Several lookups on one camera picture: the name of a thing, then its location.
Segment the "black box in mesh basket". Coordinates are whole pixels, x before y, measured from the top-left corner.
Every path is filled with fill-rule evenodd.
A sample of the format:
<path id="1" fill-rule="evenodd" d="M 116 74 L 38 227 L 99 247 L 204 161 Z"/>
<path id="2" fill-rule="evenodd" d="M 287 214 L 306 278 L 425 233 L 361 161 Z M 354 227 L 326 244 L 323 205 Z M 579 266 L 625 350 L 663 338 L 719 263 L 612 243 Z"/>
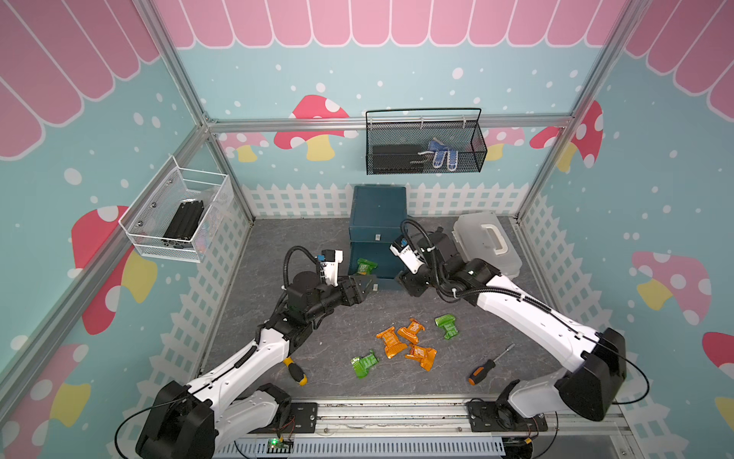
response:
<path id="1" fill-rule="evenodd" d="M 425 164 L 420 145 L 374 145 L 368 159 L 372 174 L 418 173 Z"/>

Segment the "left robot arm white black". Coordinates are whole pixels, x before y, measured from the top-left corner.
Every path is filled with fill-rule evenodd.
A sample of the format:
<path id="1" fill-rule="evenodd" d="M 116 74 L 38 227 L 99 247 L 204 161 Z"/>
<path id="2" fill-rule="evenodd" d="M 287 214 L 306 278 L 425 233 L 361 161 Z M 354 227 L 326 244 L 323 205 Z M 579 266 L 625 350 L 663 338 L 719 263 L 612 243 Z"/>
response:
<path id="1" fill-rule="evenodd" d="M 361 304 L 375 290 L 374 275 L 340 275 L 342 253 L 315 256 L 302 246 L 286 252 L 273 313 L 254 339 L 200 377 L 169 382 L 143 409 L 145 425 L 134 447 L 139 458 L 211 458 L 254 430 L 292 424 L 291 398 L 274 384 L 244 392 L 290 359 L 336 308 Z"/>

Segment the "green cookie packet top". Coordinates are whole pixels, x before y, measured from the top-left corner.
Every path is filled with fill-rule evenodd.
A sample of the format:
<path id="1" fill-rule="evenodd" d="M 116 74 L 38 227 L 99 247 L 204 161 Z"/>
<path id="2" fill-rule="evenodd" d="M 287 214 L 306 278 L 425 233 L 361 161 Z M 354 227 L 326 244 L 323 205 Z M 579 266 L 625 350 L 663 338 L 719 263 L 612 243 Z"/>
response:
<path id="1" fill-rule="evenodd" d="M 357 274 L 358 275 L 372 275 L 378 268 L 378 263 L 365 259 L 359 258 L 357 260 Z"/>

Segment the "orange black screwdriver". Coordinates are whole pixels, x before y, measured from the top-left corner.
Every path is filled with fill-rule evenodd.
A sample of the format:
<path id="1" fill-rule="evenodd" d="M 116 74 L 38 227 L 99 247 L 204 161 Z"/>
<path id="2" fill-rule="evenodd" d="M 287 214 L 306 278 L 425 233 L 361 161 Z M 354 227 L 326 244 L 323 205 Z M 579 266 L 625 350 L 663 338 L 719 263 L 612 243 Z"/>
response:
<path id="1" fill-rule="evenodd" d="M 487 378 L 487 374 L 489 374 L 489 372 L 496 366 L 497 361 L 502 359 L 504 355 L 507 355 L 508 352 L 512 351 L 514 347 L 515 344 L 512 343 L 495 358 L 488 359 L 481 365 L 478 365 L 474 370 L 471 371 L 470 375 L 468 376 L 469 384 L 471 386 L 477 386 L 477 384 L 481 384 L 481 382 L 483 382 L 483 380 Z"/>

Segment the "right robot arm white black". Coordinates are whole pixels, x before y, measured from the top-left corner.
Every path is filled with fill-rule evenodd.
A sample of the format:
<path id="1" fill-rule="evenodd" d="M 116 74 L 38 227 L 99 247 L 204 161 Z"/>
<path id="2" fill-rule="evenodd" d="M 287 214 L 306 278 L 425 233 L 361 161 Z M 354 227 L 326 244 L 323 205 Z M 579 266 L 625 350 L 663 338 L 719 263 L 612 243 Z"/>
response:
<path id="1" fill-rule="evenodd" d="M 632 362 L 617 330 L 599 332 L 558 313 L 489 262 L 465 262 L 446 233 L 429 233 L 412 218 L 401 222 L 401 236 L 391 251 L 403 262 L 397 281 L 410 296 L 418 298 L 432 288 L 447 303 L 465 301 L 506 321 L 560 363 L 554 373 L 505 387 L 495 402 L 503 423 L 564 410 L 600 422 L 619 404 L 617 395 Z"/>

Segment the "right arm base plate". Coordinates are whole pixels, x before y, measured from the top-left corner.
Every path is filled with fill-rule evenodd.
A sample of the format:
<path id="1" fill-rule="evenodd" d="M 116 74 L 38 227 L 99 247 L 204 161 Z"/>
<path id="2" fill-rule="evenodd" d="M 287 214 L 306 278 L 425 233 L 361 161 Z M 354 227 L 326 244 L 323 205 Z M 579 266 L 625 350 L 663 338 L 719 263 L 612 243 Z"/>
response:
<path id="1" fill-rule="evenodd" d="M 523 418 L 508 405 L 498 405 L 493 401 L 473 398 L 464 405 L 468 413 L 468 422 L 474 433 L 509 433 L 535 436 L 546 432 L 548 423 L 543 415 Z"/>

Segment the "orange cookie packet top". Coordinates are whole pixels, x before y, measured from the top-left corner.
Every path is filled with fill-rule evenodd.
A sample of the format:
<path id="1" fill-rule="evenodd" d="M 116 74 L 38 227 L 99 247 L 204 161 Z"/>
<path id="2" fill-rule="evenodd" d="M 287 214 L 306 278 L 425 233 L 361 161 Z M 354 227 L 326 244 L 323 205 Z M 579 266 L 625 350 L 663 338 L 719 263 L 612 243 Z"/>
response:
<path id="1" fill-rule="evenodd" d="M 420 342 L 420 332 L 424 330 L 425 327 L 422 323 L 418 322 L 416 319 L 410 319 L 410 324 L 407 327 L 401 327 L 398 330 L 397 335 L 407 340 L 410 344 L 417 345 Z"/>

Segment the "blue white item in basket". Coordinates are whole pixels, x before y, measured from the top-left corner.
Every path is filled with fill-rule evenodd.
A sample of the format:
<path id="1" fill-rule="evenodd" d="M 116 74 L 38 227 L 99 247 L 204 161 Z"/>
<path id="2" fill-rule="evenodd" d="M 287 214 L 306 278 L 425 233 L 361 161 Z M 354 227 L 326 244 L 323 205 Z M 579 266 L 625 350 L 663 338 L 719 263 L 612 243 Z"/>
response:
<path id="1" fill-rule="evenodd" d="M 418 153 L 421 161 L 429 162 L 432 168 L 446 168 L 449 172 L 459 169 L 460 152 L 451 148 L 437 138 L 433 138 L 426 150 Z"/>

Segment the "teal drawer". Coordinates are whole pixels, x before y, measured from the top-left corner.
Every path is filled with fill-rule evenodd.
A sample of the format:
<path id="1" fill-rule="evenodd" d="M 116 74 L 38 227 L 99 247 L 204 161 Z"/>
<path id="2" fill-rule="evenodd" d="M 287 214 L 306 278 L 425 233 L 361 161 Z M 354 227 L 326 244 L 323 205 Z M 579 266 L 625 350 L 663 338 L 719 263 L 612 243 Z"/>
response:
<path id="1" fill-rule="evenodd" d="M 404 269 L 403 262 L 390 250 L 388 242 L 352 242 L 350 247 L 349 274 L 356 275 L 360 265 L 370 266 L 369 273 L 377 278 L 379 291 L 402 291 L 396 280 Z"/>

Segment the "black device in white basket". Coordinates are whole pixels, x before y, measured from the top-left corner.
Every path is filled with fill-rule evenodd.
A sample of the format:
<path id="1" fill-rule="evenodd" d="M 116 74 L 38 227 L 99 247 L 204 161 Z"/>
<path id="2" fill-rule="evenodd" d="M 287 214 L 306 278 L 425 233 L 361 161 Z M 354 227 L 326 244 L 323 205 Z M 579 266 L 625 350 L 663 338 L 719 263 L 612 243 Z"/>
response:
<path id="1" fill-rule="evenodd" d="M 203 200 L 182 201 L 164 232 L 162 239 L 164 246 L 173 249 L 192 248 L 191 240 L 198 229 L 204 211 Z"/>

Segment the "dark teal drawer cabinet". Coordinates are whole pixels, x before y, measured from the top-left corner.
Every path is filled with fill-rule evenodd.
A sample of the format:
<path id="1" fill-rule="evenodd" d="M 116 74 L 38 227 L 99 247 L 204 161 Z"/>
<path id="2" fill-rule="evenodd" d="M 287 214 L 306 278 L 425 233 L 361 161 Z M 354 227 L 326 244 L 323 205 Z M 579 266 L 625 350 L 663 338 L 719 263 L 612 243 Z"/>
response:
<path id="1" fill-rule="evenodd" d="M 356 186 L 350 212 L 350 241 L 391 243 L 401 235 L 401 222 L 405 218 L 407 218 L 405 187 Z"/>

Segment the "orange cookie packet bottom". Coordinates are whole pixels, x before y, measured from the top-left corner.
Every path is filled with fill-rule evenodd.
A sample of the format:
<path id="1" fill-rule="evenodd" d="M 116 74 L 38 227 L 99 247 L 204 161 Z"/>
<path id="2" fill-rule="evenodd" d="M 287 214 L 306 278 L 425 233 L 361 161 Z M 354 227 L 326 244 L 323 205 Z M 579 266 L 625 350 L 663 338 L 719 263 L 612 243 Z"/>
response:
<path id="1" fill-rule="evenodd" d="M 433 368 L 437 354 L 438 351 L 434 348 L 412 344 L 405 357 L 419 363 L 425 371 L 430 371 Z"/>

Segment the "green cookie packet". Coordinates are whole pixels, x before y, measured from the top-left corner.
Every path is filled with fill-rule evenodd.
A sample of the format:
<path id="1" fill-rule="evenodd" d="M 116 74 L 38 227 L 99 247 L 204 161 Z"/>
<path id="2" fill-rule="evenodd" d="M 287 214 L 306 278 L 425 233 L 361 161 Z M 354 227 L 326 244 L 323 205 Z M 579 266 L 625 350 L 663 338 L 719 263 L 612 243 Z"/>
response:
<path id="1" fill-rule="evenodd" d="M 351 365 L 356 373 L 357 378 L 366 378 L 370 370 L 378 364 L 378 358 L 374 350 L 371 350 L 363 357 L 355 357 L 351 359 Z"/>
<path id="2" fill-rule="evenodd" d="M 372 275 L 378 268 L 378 263 L 365 259 L 359 258 L 357 260 L 357 274 L 358 275 Z"/>
<path id="3" fill-rule="evenodd" d="M 456 326 L 456 317 L 451 314 L 436 317 L 435 324 L 443 331 L 443 338 L 445 340 L 452 340 L 459 335 L 459 330 Z"/>

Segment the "green cookie packet bottom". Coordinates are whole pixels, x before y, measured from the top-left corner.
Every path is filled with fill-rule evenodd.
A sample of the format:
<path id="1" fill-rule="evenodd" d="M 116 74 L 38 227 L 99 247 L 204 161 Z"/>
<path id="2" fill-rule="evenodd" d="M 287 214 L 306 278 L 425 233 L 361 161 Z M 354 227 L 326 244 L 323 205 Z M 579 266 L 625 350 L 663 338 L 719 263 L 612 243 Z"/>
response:
<path id="1" fill-rule="evenodd" d="M 371 350 L 363 357 L 355 357 L 351 359 L 351 365 L 356 373 L 357 378 L 366 378 L 370 370 L 378 364 L 378 358 L 374 350 Z"/>

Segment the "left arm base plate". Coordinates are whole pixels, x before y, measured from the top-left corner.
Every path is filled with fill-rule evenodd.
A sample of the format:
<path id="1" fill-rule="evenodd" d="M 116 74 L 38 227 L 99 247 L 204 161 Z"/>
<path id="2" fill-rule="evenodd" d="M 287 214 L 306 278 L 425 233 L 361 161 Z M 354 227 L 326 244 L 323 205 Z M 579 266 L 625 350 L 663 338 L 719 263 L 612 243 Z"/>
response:
<path id="1" fill-rule="evenodd" d="M 317 423 L 317 403 L 288 403 L 275 411 L 273 420 L 248 434 L 314 433 Z"/>

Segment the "clear plastic storage box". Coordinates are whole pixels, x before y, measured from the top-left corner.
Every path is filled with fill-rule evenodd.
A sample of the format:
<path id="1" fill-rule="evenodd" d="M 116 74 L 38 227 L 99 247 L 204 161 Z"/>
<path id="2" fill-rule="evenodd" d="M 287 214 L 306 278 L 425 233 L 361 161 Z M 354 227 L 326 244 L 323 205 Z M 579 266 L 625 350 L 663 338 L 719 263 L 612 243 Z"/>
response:
<path id="1" fill-rule="evenodd" d="M 479 258 L 509 279 L 520 275 L 523 262 L 495 212 L 461 215 L 452 234 L 465 262 Z"/>

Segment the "yellow black screwdriver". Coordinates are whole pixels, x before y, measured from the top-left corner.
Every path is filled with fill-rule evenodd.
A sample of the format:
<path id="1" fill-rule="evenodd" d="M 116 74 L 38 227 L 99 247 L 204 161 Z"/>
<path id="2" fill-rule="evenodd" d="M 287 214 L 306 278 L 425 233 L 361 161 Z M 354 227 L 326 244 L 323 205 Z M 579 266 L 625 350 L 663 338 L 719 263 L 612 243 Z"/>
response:
<path id="1" fill-rule="evenodd" d="M 288 368 L 289 374 L 292 379 L 297 382 L 300 386 L 305 386 L 308 383 L 308 377 L 305 371 L 300 365 L 294 362 L 292 358 L 284 359 L 284 365 Z"/>

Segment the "green lit circuit board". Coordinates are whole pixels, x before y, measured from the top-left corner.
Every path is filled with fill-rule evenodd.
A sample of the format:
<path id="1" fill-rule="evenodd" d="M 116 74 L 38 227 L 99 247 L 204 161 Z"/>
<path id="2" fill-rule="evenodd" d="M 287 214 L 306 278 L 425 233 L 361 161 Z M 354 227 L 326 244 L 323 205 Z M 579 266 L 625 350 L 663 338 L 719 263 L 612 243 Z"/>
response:
<path id="1" fill-rule="evenodd" d="M 291 454 L 294 442 L 285 438 L 273 438 L 268 442 L 267 453 L 269 454 Z"/>

